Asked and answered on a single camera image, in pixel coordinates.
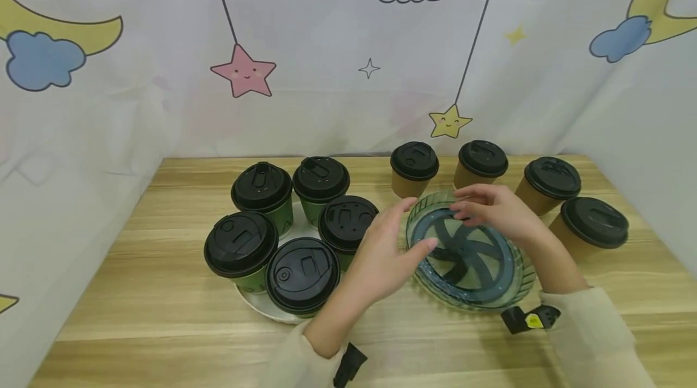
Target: sleeve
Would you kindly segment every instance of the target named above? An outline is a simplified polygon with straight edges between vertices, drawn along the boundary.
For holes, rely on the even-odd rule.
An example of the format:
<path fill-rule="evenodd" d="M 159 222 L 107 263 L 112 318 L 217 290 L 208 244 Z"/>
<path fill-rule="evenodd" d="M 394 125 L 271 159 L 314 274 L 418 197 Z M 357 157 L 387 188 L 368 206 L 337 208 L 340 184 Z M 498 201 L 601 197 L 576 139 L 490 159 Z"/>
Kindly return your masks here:
<path fill-rule="evenodd" d="M 260 388 L 331 388 L 345 347 L 329 360 L 317 355 L 304 337 L 305 322 L 286 337 L 271 357 Z"/>
<path fill-rule="evenodd" d="M 569 295 L 540 293 L 561 315 L 549 331 L 573 388 L 655 388 L 634 350 L 634 336 L 601 288 Z"/>

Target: person's left hand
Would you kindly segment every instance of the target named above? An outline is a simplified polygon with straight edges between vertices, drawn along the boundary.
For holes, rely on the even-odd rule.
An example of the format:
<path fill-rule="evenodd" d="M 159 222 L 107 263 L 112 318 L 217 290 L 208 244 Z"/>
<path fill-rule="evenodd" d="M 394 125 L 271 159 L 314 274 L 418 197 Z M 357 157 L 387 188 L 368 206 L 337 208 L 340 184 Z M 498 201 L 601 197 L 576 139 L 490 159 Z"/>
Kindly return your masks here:
<path fill-rule="evenodd" d="M 399 252 L 399 222 L 416 202 L 417 198 L 403 199 L 378 214 L 345 273 L 342 285 L 366 307 L 399 290 L 437 245 L 436 238 L 428 238 L 407 253 Z"/>

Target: wooden table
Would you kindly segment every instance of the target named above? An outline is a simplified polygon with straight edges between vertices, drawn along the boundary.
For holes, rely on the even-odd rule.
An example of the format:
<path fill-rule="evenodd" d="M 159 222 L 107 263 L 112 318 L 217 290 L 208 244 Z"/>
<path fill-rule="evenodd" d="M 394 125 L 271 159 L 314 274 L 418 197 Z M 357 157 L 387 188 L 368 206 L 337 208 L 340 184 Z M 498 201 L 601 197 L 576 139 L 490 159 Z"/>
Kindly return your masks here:
<path fill-rule="evenodd" d="M 532 158 L 513 157 L 499 182 L 515 189 Z M 584 196 L 616 206 L 631 223 L 629 242 L 584 265 L 584 274 L 617 305 L 656 384 L 695 387 L 697 283 L 590 160 L 565 159 L 581 173 Z M 340 160 L 352 174 L 349 194 L 380 209 L 394 202 L 389 158 Z M 271 161 L 291 173 L 299 163 Z M 290 327 L 249 309 L 202 255 L 211 226 L 235 210 L 231 183 L 254 162 L 162 163 L 32 388 L 256 387 Z M 441 159 L 427 192 L 451 189 L 455 164 Z M 537 293 L 522 305 L 538 305 Z M 498 315 L 451 311 L 415 282 L 373 306 L 350 341 L 368 356 L 354 388 L 566 385 L 544 332 L 513 337 Z"/>

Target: yellow star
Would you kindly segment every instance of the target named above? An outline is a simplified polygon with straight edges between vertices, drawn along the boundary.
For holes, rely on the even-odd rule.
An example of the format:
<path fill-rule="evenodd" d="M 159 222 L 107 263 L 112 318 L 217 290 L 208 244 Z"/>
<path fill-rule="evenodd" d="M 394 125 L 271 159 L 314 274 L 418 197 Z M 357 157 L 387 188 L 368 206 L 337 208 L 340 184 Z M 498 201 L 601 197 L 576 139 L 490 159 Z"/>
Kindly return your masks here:
<path fill-rule="evenodd" d="M 460 128 L 472 122 L 472 119 L 460 117 L 457 105 L 453 105 L 444 113 L 428 113 L 434 121 L 436 127 L 431 132 L 431 137 L 448 136 L 451 139 L 456 139 L 460 134 Z"/>
<path fill-rule="evenodd" d="M 527 38 L 527 35 L 523 33 L 523 26 L 518 25 L 518 27 L 515 29 L 515 31 L 511 32 L 510 34 L 505 35 L 508 41 L 510 41 L 512 47 L 518 44 L 519 41 L 521 41 L 524 38 Z"/>
<path fill-rule="evenodd" d="M 0 294 L 0 314 L 12 308 L 19 301 L 19 297 L 5 296 Z"/>

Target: black plastic lid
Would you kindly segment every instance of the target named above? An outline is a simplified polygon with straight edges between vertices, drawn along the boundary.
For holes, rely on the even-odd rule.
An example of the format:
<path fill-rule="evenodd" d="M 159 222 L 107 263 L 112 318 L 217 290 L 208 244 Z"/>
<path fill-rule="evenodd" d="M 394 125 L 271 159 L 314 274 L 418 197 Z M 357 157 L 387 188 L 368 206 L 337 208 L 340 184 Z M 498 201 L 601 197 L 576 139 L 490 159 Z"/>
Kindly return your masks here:
<path fill-rule="evenodd" d="M 458 157 L 464 168 L 482 177 L 499 177 L 508 169 L 505 152 L 489 141 L 468 142 L 460 148 Z"/>
<path fill-rule="evenodd" d="M 525 177 L 538 191 L 553 199 L 568 200 L 581 192 L 581 176 L 563 159 L 542 157 L 529 163 Z"/>
<path fill-rule="evenodd" d="M 290 174 L 267 162 L 256 163 L 240 174 L 230 196 L 240 211 L 271 212 L 290 196 Z"/>
<path fill-rule="evenodd" d="M 312 203 L 327 203 L 343 196 L 349 184 L 347 168 L 329 157 L 305 158 L 293 174 L 295 192 Z"/>
<path fill-rule="evenodd" d="M 266 265 L 277 246 L 278 231 L 269 218 L 238 212 L 215 224 L 203 246 L 203 258 L 219 276 L 240 278 Z"/>
<path fill-rule="evenodd" d="M 322 208 L 319 235 L 332 249 L 353 255 L 377 214 L 378 209 L 370 200 L 358 196 L 341 196 Z"/>
<path fill-rule="evenodd" d="M 320 309 L 339 284 L 339 259 L 324 242 L 295 238 L 272 256 L 266 270 L 271 300 L 291 314 L 312 314 Z"/>
<path fill-rule="evenodd" d="M 396 174 L 411 181 L 430 180 L 439 169 L 435 151 L 421 141 L 409 141 L 396 148 L 390 164 Z"/>
<path fill-rule="evenodd" d="M 561 214 L 567 227 L 590 245 L 615 249 L 627 241 L 627 218 L 602 200 L 576 198 L 565 201 Z"/>

